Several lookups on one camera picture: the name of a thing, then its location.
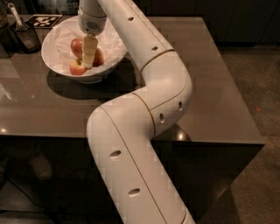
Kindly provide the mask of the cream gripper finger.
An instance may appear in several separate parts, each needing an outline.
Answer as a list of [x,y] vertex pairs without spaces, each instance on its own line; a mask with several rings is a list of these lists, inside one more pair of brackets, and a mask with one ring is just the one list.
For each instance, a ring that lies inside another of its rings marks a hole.
[[82,61],[86,68],[91,68],[95,59],[98,40],[95,35],[87,34],[82,40]]

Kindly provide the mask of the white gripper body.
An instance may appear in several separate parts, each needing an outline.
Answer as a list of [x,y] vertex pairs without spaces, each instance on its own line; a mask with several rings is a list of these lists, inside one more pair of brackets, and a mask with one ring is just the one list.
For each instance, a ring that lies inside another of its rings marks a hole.
[[107,16],[97,0],[80,0],[78,24],[86,34],[99,35],[104,31]]

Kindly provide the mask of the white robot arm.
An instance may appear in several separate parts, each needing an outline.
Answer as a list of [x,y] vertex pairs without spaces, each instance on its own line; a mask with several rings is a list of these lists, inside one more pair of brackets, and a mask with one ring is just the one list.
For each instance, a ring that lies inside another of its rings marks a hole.
[[183,61],[132,0],[80,0],[78,21],[92,33],[111,22],[144,80],[87,122],[90,150],[123,224],[195,224],[151,145],[188,108],[193,87]]

